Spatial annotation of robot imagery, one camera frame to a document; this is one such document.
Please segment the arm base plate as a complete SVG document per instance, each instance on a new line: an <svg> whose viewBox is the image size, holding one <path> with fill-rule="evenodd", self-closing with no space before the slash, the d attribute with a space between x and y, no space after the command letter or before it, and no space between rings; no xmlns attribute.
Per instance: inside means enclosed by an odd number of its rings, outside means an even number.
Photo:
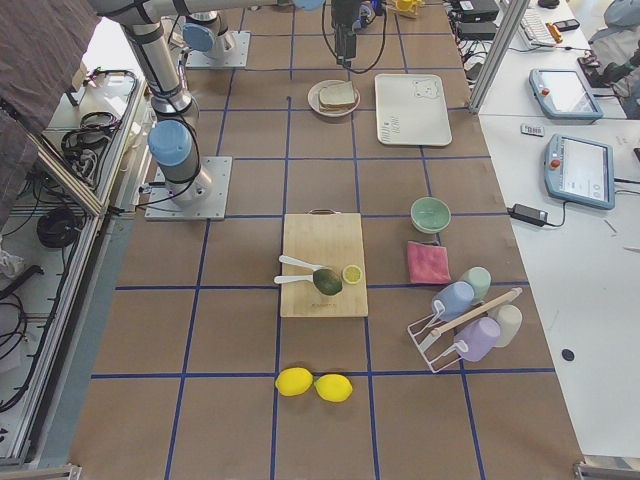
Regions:
<svg viewBox="0 0 640 480"><path fill-rule="evenodd" d="M181 189L174 184L165 185L164 174L156 168L154 180L161 182L150 192L145 219L148 221L223 220L226 213L232 158L228 156L202 156L201 171L189 189L177 195Z"/></svg>
<svg viewBox="0 0 640 480"><path fill-rule="evenodd" d="M186 60L186 68L197 70L245 68L249 43L248 31L228 31L214 43L211 51L191 50Z"/></svg>

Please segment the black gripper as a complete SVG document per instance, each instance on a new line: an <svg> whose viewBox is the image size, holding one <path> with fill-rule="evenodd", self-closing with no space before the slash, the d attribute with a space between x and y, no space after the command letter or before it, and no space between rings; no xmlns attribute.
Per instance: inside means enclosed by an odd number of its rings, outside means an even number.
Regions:
<svg viewBox="0 0 640 480"><path fill-rule="evenodd" d="M360 2L357 0L333 0L331 2L331 27L334 31L337 63L343 64L347 58L347 67L353 68L356 55L356 23L360 19Z"/></svg>

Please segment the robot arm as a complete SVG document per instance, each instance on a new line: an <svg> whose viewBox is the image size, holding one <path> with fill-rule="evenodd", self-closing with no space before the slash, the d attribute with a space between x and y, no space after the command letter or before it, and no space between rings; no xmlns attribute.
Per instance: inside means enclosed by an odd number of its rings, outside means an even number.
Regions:
<svg viewBox="0 0 640 480"><path fill-rule="evenodd" d="M92 1L97 15L118 23L151 90L157 125L148 137L164 175L168 199L182 208L208 197L213 179L205 172L196 139L199 107L188 90L184 69L173 60L162 19L183 17L212 40L223 38L223 10L271 6L271 1Z"/></svg>
<svg viewBox="0 0 640 480"><path fill-rule="evenodd" d="M191 50L214 60L222 60L235 48L226 15L215 10L187 15L182 37Z"/></svg>

